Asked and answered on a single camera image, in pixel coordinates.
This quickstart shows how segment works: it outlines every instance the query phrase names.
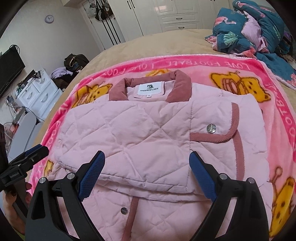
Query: clothing label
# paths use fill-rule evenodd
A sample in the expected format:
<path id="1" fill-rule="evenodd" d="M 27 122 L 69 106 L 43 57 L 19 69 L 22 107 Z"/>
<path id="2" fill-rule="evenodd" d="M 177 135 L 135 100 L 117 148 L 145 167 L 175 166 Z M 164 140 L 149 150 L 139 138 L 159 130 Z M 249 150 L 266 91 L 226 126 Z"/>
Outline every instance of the clothing label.
<path id="1" fill-rule="evenodd" d="M 155 95 L 162 92 L 162 81 L 139 85 L 138 95 Z"/>

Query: clock face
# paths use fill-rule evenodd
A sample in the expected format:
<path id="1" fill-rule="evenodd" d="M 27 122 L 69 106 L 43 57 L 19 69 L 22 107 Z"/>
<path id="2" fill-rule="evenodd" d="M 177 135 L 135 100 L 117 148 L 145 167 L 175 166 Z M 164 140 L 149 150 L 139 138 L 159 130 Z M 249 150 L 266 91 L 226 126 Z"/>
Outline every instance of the clock face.
<path id="1" fill-rule="evenodd" d="M 47 15 L 45 18 L 46 23 L 52 23 L 54 21 L 54 17 L 52 15 Z"/>

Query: pink blanket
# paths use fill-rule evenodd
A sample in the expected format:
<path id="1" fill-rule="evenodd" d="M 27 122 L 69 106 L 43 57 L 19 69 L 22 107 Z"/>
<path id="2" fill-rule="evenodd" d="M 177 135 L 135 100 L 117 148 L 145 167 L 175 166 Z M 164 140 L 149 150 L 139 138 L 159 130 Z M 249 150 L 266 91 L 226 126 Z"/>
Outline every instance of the pink blanket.
<path id="1" fill-rule="evenodd" d="M 125 77 L 154 76 L 180 69 L 198 83 L 215 86 L 238 95 L 252 94 L 262 110 L 268 146 L 270 182 L 274 187 L 270 237 L 288 219 L 295 202 L 296 149 L 295 112 L 275 75 L 263 62 L 225 55 L 178 55 L 124 62 L 92 74 L 77 84 L 54 115 L 42 140 L 50 150 L 67 112 L 107 94 Z M 30 177 L 32 192 L 39 178 L 47 176 L 53 163 L 44 159 L 34 166 Z"/>

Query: human hand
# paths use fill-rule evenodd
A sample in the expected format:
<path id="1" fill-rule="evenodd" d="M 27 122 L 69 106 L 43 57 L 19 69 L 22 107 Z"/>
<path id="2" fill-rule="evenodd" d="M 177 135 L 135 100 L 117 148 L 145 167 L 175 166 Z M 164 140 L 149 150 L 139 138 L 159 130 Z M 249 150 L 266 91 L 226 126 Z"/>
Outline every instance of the human hand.
<path id="1" fill-rule="evenodd" d="M 30 183 L 26 183 L 26 190 L 30 190 L 32 185 Z M 25 234 L 25 223 L 24 221 L 18 216 L 17 212 L 15 211 L 12 204 L 17 199 L 17 194 L 15 192 L 8 192 L 5 194 L 3 192 L 3 208 L 5 216 L 10 223 L 10 225 L 17 230 L 21 234 Z M 26 203 L 29 205 L 31 202 L 32 196 L 30 193 L 27 192 L 26 195 Z"/>

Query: bed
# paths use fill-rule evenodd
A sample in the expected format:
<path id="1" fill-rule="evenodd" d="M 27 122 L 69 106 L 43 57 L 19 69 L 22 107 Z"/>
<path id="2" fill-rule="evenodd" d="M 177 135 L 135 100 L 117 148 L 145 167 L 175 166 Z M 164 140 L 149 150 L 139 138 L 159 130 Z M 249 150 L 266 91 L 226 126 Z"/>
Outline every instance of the bed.
<path id="1" fill-rule="evenodd" d="M 62 103 L 65 102 L 74 86 L 84 77 L 112 65 L 139 58 L 177 54 L 222 54 L 214 51 L 212 45 L 205 41 L 204 37 L 211 34 L 212 30 L 210 29 L 174 30 L 137 38 L 103 51 L 76 76 L 64 91 L 46 118 L 34 144 L 37 145 L 41 143 L 53 115 Z M 291 105 L 294 110 L 296 110 L 296 92 L 283 84 L 281 85 L 286 92 Z"/>

